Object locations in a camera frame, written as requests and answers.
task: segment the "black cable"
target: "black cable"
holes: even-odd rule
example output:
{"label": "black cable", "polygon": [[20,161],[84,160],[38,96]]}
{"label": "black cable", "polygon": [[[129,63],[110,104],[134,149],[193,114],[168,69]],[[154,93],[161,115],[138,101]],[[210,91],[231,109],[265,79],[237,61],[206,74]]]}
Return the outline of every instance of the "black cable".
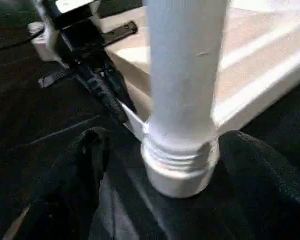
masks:
{"label": "black cable", "polygon": [[44,32],[45,32],[45,28],[43,27],[43,29],[41,29],[39,32],[37,32],[36,34],[34,34],[33,36],[29,37],[26,40],[23,40],[23,41],[20,41],[20,42],[16,42],[16,43],[8,45],[8,46],[2,46],[2,47],[0,47],[0,52],[1,51],[5,51],[5,50],[9,50],[9,49],[12,49],[12,48],[16,48],[16,47],[25,45],[27,43],[30,43],[33,39],[36,39],[37,37],[39,37]]}

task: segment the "white paint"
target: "white paint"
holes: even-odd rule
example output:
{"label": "white paint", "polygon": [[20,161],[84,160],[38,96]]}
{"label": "white paint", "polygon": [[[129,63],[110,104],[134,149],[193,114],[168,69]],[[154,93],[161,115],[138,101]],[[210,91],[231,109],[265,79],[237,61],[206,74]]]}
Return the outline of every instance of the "white paint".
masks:
{"label": "white paint", "polygon": [[94,0],[59,0],[55,4],[62,14],[92,3]]}
{"label": "white paint", "polygon": [[245,44],[238,50],[232,51],[231,53],[225,55],[220,63],[220,71],[228,69],[233,65],[241,62],[245,58],[255,54],[258,50],[274,43],[276,40],[284,38],[288,34],[292,33],[294,30],[300,27],[299,22],[287,22],[285,25],[278,27],[274,31],[265,34],[251,43]]}
{"label": "white paint", "polygon": [[141,152],[152,185],[172,198],[205,189],[219,158],[211,109],[226,8],[226,0],[147,2],[153,113]]}
{"label": "white paint", "polygon": [[300,0],[232,0],[231,7],[263,13],[300,11]]}
{"label": "white paint", "polygon": [[299,83],[300,51],[215,107],[218,134],[241,129]]}
{"label": "white paint", "polygon": [[122,102],[120,103],[129,119],[129,121],[125,124],[125,127],[129,129],[129,131],[141,142],[144,137],[143,134],[144,122],[133,111],[131,111],[125,104],[123,104]]}

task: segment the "black cushion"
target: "black cushion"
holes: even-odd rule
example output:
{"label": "black cushion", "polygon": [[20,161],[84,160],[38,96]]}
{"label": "black cushion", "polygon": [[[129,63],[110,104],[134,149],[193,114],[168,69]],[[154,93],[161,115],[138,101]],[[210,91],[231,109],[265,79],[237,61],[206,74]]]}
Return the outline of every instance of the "black cushion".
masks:
{"label": "black cushion", "polygon": [[260,239],[300,239],[300,170],[266,143],[239,131],[220,137],[222,159]]}

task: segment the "black fabric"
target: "black fabric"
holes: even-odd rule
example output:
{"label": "black fabric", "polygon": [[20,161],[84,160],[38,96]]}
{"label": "black fabric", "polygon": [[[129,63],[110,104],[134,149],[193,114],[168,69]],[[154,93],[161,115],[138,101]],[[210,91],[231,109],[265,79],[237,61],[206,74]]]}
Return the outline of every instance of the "black fabric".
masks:
{"label": "black fabric", "polygon": [[[42,147],[42,144],[30,144],[22,151],[17,147],[8,153],[0,148],[0,162],[18,164],[33,157],[44,156],[46,153]],[[0,167],[0,240],[23,209],[30,205],[32,207],[27,218],[31,218],[32,223],[38,222],[30,226],[26,224],[24,227],[28,229],[21,229],[18,239],[63,239],[66,233],[76,236],[75,231],[78,238],[71,239],[85,240],[89,237],[93,216],[99,205],[100,182],[109,162],[107,132],[103,128],[88,129],[81,137],[73,140],[63,154],[54,157],[57,159],[50,169],[28,172],[27,176],[23,175],[24,172],[14,172],[14,168],[11,172]],[[20,186],[10,176],[10,185],[6,187],[3,185],[6,181],[3,180],[9,172],[15,176],[16,182],[19,177],[29,179],[30,182]],[[56,221],[65,224],[67,216],[72,218],[71,224],[63,228],[63,233],[61,229],[51,230],[48,224],[39,224],[43,221],[41,215],[47,212],[54,217],[51,226],[55,226]],[[56,236],[57,230],[61,231],[59,238]]]}
{"label": "black fabric", "polygon": [[234,131],[222,160],[258,239],[300,239],[300,170],[266,143]]}

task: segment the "white table leg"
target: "white table leg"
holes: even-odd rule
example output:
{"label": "white table leg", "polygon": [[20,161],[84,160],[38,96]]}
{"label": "white table leg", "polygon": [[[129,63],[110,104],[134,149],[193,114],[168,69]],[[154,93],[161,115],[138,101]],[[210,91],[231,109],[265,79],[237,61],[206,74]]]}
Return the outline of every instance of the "white table leg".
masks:
{"label": "white table leg", "polygon": [[208,185],[219,158],[211,116],[227,0],[149,0],[153,113],[142,156],[152,185],[187,198]]}

